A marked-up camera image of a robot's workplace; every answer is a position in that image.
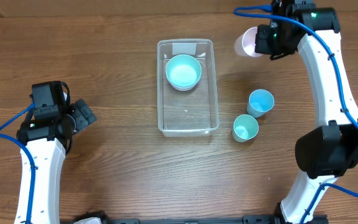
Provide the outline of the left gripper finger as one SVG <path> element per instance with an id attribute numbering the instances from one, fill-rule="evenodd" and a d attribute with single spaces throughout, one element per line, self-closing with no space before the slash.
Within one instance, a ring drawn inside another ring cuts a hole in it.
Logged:
<path id="1" fill-rule="evenodd" d="M 85 100 L 77 100 L 75 104 L 78 107 L 80 113 L 87 120 L 88 124 L 92 124 L 97 121 L 97 117 L 94 115 L 90 107 L 86 104 Z"/>
<path id="2" fill-rule="evenodd" d="M 71 105 L 71 117 L 75 120 L 75 131 L 80 132 L 89 125 L 88 120 L 76 105 Z"/>

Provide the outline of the pink cup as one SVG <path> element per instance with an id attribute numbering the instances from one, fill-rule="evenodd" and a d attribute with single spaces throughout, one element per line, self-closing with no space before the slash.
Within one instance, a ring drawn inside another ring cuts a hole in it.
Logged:
<path id="1" fill-rule="evenodd" d="M 257 27 L 251 27 L 237 38 L 234 44 L 236 54 L 243 57 L 260 57 L 262 54 L 255 51 Z"/>

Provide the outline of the light blue cup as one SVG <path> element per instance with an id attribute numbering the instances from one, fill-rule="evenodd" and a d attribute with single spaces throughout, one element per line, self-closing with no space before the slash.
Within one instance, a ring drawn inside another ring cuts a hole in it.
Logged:
<path id="1" fill-rule="evenodd" d="M 247 112 L 254 118 L 259 118 L 270 111 L 275 104 L 273 95 L 263 89 L 254 90 L 249 96 Z"/>

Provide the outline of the teal bowl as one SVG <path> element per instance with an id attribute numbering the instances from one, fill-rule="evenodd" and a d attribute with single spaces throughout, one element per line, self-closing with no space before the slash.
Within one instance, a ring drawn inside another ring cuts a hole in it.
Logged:
<path id="1" fill-rule="evenodd" d="M 202 66 L 200 62 L 191 55 L 176 55 L 166 64 L 165 74 L 167 76 L 202 76 Z"/>

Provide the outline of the teal green cup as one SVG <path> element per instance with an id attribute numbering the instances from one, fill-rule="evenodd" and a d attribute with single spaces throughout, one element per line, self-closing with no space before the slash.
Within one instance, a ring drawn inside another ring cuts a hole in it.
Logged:
<path id="1" fill-rule="evenodd" d="M 237 142 L 246 142 L 256 137 L 259 132 L 257 120 L 248 114 L 238 116 L 232 128 L 232 137 Z"/>

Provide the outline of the light blue bowl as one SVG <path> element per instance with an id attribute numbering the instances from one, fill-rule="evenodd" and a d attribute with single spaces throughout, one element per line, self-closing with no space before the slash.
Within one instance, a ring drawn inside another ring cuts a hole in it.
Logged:
<path id="1" fill-rule="evenodd" d="M 167 80 L 170 80 L 176 85 L 191 85 L 194 82 L 199 82 L 201 80 L 201 77 L 197 75 L 185 75 L 185 76 L 167 76 Z"/>

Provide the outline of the white bowl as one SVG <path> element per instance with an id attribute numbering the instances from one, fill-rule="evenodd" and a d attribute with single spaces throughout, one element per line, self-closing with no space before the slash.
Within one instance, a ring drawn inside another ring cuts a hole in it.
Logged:
<path id="1" fill-rule="evenodd" d="M 169 82 L 169 84 L 171 84 L 171 86 L 174 89 L 176 89 L 178 91 L 189 91 L 189 90 L 193 89 L 198 84 L 198 82 L 194 82 L 191 85 L 183 86 L 183 85 L 176 85 L 173 82 L 171 82 L 170 80 L 168 80 L 168 82 Z"/>

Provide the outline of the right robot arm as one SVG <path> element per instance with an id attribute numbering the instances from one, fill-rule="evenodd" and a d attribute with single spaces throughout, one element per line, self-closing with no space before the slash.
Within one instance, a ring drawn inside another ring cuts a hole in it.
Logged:
<path id="1" fill-rule="evenodd" d="M 274 223 L 326 223 L 314 210 L 328 188 L 358 164 L 358 107 L 341 55 L 336 11 L 311 2 L 274 1 L 259 7 L 255 50 L 271 60 L 299 53 L 308 72 L 316 126 L 295 144 L 299 172 L 277 205 Z"/>

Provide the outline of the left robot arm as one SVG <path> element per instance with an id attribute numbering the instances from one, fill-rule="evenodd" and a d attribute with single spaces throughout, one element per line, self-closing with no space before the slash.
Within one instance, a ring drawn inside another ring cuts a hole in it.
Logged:
<path id="1" fill-rule="evenodd" d="M 22 177 L 17 223 L 60 223 L 60 177 L 73 138 L 36 137 L 12 140 L 21 148 Z"/>

